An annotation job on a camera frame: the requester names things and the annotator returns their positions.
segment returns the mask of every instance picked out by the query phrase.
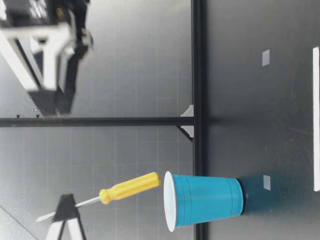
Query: white bracket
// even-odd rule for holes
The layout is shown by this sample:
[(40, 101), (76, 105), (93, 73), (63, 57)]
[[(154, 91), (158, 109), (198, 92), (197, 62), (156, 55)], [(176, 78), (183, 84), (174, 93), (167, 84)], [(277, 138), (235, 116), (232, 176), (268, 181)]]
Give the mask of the white bracket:
[[(190, 105), (189, 108), (181, 114), (181, 117), (194, 117), (194, 106)], [(181, 126), (183, 130), (185, 130), (190, 138), (195, 137), (195, 127), (194, 126)]]

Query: grey table surface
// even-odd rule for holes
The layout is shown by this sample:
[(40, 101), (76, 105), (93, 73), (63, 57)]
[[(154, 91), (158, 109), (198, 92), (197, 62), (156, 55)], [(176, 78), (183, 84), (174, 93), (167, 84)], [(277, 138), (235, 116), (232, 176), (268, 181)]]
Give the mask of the grey table surface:
[[(317, 0), (204, 0), (209, 176), (238, 178), (242, 216), (211, 222), (210, 240), (316, 240), (313, 48)], [(263, 52), (270, 63), (263, 65)], [(263, 175), (270, 176), (270, 190)]]

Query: white strip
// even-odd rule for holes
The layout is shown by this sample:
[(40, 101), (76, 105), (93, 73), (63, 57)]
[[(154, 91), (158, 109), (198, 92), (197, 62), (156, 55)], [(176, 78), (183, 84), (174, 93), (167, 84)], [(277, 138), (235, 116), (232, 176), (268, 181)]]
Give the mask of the white strip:
[(313, 170), (314, 191), (320, 191), (319, 47), (313, 49)]
[(36, 91), (38, 86), (21, 55), (14, 39), (8, 40), (0, 30), (0, 52), (12, 68), (14, 74), (27, 91)]
[(50, 225), (50, 228), (49, 228), (49, 231), (48, 231), (48, 234), (47, 234), (45, 240), (57, 240), (60, 235), (60, 232), (62, 230), (63, 223), (64, 223), (64, 221), (53, 222)]
[(72, 240), (84, 240), (81, 233), (80, 224), (77, 218), (68, 220), (67, 224)]

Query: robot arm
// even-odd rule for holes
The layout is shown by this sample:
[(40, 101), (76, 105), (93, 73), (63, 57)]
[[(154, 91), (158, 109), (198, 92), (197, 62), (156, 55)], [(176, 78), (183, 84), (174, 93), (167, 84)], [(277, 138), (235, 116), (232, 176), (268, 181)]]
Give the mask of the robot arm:
[[(0, 0), (0, 52), (44, 116), (71, 112), (81, 59), (93, 44), (89, 0)], [(19, 39), (29, 38), (39, 79)]]

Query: screwdriver shaft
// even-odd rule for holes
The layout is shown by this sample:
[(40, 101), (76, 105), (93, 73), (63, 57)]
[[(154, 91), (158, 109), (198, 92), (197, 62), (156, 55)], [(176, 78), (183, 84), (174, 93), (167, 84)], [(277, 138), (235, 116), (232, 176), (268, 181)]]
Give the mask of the screwdriver shaft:
[[(83, 206), (87, 206), (87, 205), (91, 205), (91, 204), (94, 204), (94, 203), (97, 203), (97, 202), (100, 202), (100, 197), (95, 197), (95, 198), (92, 198), (92, 199), (89, 199), (87, 201), (83, 201), (83, 202), (80, 202), (78, 204), (75, 205), (76, 208), (81, 208)], [(55, 212), (52, 212), (52, 213), (49, 213), (47, 215), (44, 215), (44, 216), (40, 216), (38, 217), (35, 221), (36, 222), (41, 222), (41, 221), (44, 221), (46, 219), (49, 219), (49, 218), (52, 218), (55, 216)]]

